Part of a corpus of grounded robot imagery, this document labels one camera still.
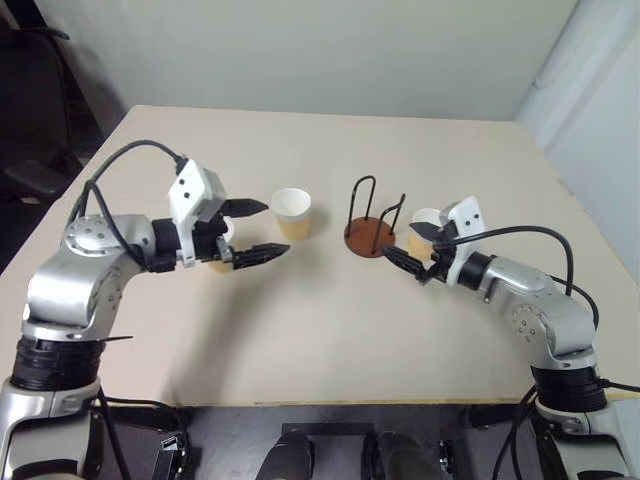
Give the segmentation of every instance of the black cable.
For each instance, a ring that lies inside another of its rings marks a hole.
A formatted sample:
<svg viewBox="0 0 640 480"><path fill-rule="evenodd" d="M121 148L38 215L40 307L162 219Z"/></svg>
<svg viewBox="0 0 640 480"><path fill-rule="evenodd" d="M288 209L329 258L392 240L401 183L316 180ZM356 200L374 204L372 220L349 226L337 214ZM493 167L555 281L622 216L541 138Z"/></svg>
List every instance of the black cable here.
<svg viewBox="0 0 640 480"><path fill-rule="evenodd" d="M184 439L184 462L183 462L184 467L182 469L180 478L186 477L187 470L191 461L191 441L189 439L189 431L187 430L187 426L184 423L182 417L180 416L176 408L171 407L166 403L157 402L155 400L138 400L138 399L116 398L116 397L106 397L106 399L111 403L120 403L122 405L150 405L169 413L175 420L176 424L178 425L178 429L182 433L182 437Z"/></svg>
<svg viewBox="0 0 640 480"><path fill-rule="evenodd" d="M500 448L500 452L498 453L498 458L496 458L496 463L493 466L493 474L491 475L492 480L497 480L498 474L500 473L500 468L502 466L502 462L504 460L504 456L507 453L507 449L509 448L509 445L511 444L512 439L517 433L517 430L522 424L522 422L524 422L524 420L529 416L530 410L534 408L533 404L529 404L527 406L527 402L529 402L529 400L531 399L531 397L533 397L535 393L536 393L536 387L534 385L527 391L527 393L524 394L524 396L520 400L520 403L515 409L515 413L511 421L511 429L509 430L509 433L504 439L502 447Z"/></svg>
<svg viewBox="0 0 640 480"><path fill-rule="evenodd" d="M92 175L91 179L93 181L98 181L98 179L107 170L107 168L109 168L118 158L120 158L122 155L127 153L129 150L133 150L134 148L143 147L143 146L159 148L160 150L165 152L167 155L169 155L171 158L173 158L173 160L176 162L176 164L178 166L180 166L180 162L181 162L181 159L183 157L181 155L178 155L177 153L175 153L173 150L171 150L166 145L163 145L160 142L156 142L155 140L146 140L146 139L144 139L144 140L135 140L135 141L133 141L131 143L126 144L124 147L119 148L118 150L113 152L111 155L109 155L107 157L107 159L104 161L104 163L102 165L100 165L100 167L95 171L95 173Z"/></svg>
<svg viewBox="0 0 640 480"><path fill-rule="evenodd" d="M566 285L567 284L567 282L565 280L561 279L561 278L554 277L553 275L550 275L550 277L554 282L561 283L562 285ZM591 298L591 295L589 295L586 291L584 291L582 288L580 288L575 283L573 284L573 289L576 292L578 292L580 295L582 295L582 297L589 304L589 307L591 308L591 312L593 312L593 324L596 326L596 330L597 330L598 329L598 325L600 324L600 311L598 310L598 305L596 304L595 300L593 298Z"/></svg>
<svg viewBox="0 0 640 480"><path fill-rule="evenodd" d="M602 388L613 387L613 388L619 388L620 390L627 390L629 392L640 393L640 387L636 387L634 385L625 385L624 383L612 382L611 380L608 380L606 378L601 378L599 382Z"/></svg>
<svg viewBox="0 0 640 480"><path fill-rule="evenodd" d="M111 165L113 165L113 163L116 160L118 160L118 158L120 158L122 155L124 155L128 151L133 150L134 148L137 148L137 147L142 147L142 146L159 148L160 150L165 152L167 155L169 155L171 158L173 158L177 168L182 168L186 163L186 159L183 156L178 155L169 147L167 147L166 145L163 145L160 142L156 142L155 140L136 140L134 142L128 143L124 147L119 148L118 150L113 152L111 155L109 155L107 159L102 163L102 165L100 165L100 167L89 178L89 180L87 180L87 182L96 183L98 179L102 176L102 174ZM78 196L78 198L76 199L71 209L71 213L67 220L67 225L73 222L78 216L82 216L85 214L88 196L89 196L89 191L87 190L87 184L85 183L85 188L83 189L80 196Z"/></svg>
<svg viewBox="0 0 640 480"><path fill-rule="evenodd" d="M100 400L102 416L104 417L104 421L107 426L109 440L111 441L111 447L113 448L113 454L116 457L116 462L118 463L118 469L120 470L122 480L131 480L131 474L129 473L127 462L125 461L124 455L122 454L122 446L120 445L118 433L116 432L116 424L113 420L111 410L109 409L109 402L107 402L104 392L102 391L102 387L100 387L100 389L98 390L98 400Z"/></svg>
<svg viewBox="0 0 640 480"><path fill-rule="evenodd" d="M98 185L96 185L91 181L88 181L87 183L89 185L88 190L93 192L93 194L95 195L96 202L98 204L98 207L100 208L100 213L102 213L102 216L104 217L105 222L107 222L107 226L109 227L109 230L111 230L111 233L113 233L113 236L116 237L116 240L118 241L120 246L124 249L124 251L127 252L129 256L141 268L146 269L144 257L140 255L136 250L133 249L131 245L127 243L127 241L124 239L124 237L118 230L118 227L116 226L116 223L113 220L113 216L109 211L109 207L107 207L107 203L104 201L104 197L102 196L102 192L100 192L100 188L98 188Z"/></svg>
<svg viewBox="0 0 640 480"><path fill-rule="evenodd" d="M513 464L513 473L516 476L516 480L523 480L522 471L520 470L520 462L518 461L518 428L520 425L524 423L526 418L529 416L531 411L535 408L535 403L530 403L526 409L521 409L521 416L518 422L512 424L511 428L513 428L513 434L511 437L511 463Z"/></svg>
<svg viewBox="0 0 640 480"><path fill-rule="evenodd" d="M435 242L433 248L453 247L455 245L461 245L463 243L475 242L476 240L482 240L483 238L496 237L498 235L506 235L509 233L518 232L536 232L544 233L558 240L564 247L564 252L567 257L567 280L565 295L571 296L571 290L573 289L573 251L569 241L560 233L547 227L539 227L536 225L516 225L514 227L498 228L496 230L488 230L486 232L478 233L476 235L469 235L468 237L455 238L453 240L447 240L446 242Z"/></svg>

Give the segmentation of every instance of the brown round base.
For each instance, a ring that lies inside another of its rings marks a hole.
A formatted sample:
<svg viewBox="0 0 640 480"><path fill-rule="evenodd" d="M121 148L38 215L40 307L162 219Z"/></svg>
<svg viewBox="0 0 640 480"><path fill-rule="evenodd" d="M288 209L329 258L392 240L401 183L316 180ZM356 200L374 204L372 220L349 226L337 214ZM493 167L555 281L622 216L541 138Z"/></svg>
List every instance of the brown round base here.
<svg viewBox="0 0 640 480"><path fill-rule="evenodd" d="M369 217L356 218L351 221L351 231L347 237L347 229L344 230L344 243L347 244L349 250L356 255L365 258L377 258L382 256L382 247L392 246L396 244L396 236L391 233L391 227L385 222L380 226L380 237L375 252L371 251L373 240L376 236L378 228L378 219Z"/></svg>

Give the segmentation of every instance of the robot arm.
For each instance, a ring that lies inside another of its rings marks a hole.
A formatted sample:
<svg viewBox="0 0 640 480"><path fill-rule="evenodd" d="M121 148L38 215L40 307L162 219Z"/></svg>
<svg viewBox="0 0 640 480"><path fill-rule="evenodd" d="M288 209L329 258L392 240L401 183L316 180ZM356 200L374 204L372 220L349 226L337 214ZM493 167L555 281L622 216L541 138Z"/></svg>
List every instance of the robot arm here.
<svg viewBox="0 0 640 480"><path fill-rule="evenodd" d="M475 198L444 209L440 220L443 227L411 225L418 235L433 242L433 263L428 269L399 248L388 247L384 254L421 283L435 278L448 286L460 284L476 291L513 330L536 383L543 467L553 456L560 461L551 464L560 465L566 473L563 477L559 471L545 471L545 478L578 480L586 478L579 476L586 471L637 476L615 410L597 374L591 313L558 291L540 270L484 255L472 248L475 242L456 248L451 240L484 231Z"/></svg>
<svg viewBox="0 0 640 480"><path fill-rule="evenodd" d="M230 247L223 216L249 216L267 206L227 200L218 176L193 160L178 173L169 201L172 218L86 215L71 221L59 250L34 274L13 373L0 393L2 479L90 473L89 408L100 388L100 356L133 276L171 271L179 260L185 267L215 260L246 268L289 249Z"/></svg>

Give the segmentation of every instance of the beige table surface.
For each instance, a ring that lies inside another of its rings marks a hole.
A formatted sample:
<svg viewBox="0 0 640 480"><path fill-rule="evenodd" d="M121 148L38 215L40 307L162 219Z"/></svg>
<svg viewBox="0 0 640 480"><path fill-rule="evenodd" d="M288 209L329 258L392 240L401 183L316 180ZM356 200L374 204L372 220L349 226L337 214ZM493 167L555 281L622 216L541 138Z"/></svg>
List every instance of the beige table surface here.
<svg viewBox="0 0 640 480"><path fill-rule="evenodd" d="M372 212L407 194L411 213L476 195L488 228L540 224L571 241L576 283L600 306L600 371L639 383L638 288L527 134L479 122L135 107L0 277L0 364L8 375L29 278L58 246L81 183L106 155L152 138L215 170L230 197L268 202L282 187L313 199L311 238L282 258L218 274L207 265L144 274L126 289L100 376L114 396L183 404L475 402L532 384L511 329L462 287L421 287L342 240L354 182L378 178ZM114 213L169 216L171 160L142 148L101 180ZM361 197L360 212L364 209ZM236 242L283 241L270 212L236 221ZM550 238L485 240L496 253L565 275Z"/></svg>

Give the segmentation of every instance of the beige paper cup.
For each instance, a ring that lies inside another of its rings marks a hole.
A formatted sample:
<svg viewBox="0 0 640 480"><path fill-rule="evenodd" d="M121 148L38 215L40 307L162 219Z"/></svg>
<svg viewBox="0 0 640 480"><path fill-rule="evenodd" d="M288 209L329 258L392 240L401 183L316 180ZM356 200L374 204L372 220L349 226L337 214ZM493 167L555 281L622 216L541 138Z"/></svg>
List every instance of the beige paper cup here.
<svg viewBox="0 0 640 480"><path fill-rule="evenodd" d="M271 197L271 211L280 231L289 240L300 242L309 236L310 208L311 196L299 188L283 188Z"/></svg>
<svg viewBox="0 0 640 480"><path fill-rule="evenodd" d="M227 233L222 235L224 241L229 243L233 238L235 232L235 226L229 217L224 217L224 223L227 224ZM209 266L218 273L229 273L233 270L233 264L231 262L209 262Z"/></svg>
<svg viewBox="0 0 640 480"><path fill-rule="evenodd" d="M415 212L411 217L411 223L429 222L434 225L442 226L440 223L440 210L435 208L422 208ZM424 240L412 228L409 228L409 255L417 258L422 262L426 262L431 258L433 247L431 242Z"/></svg>

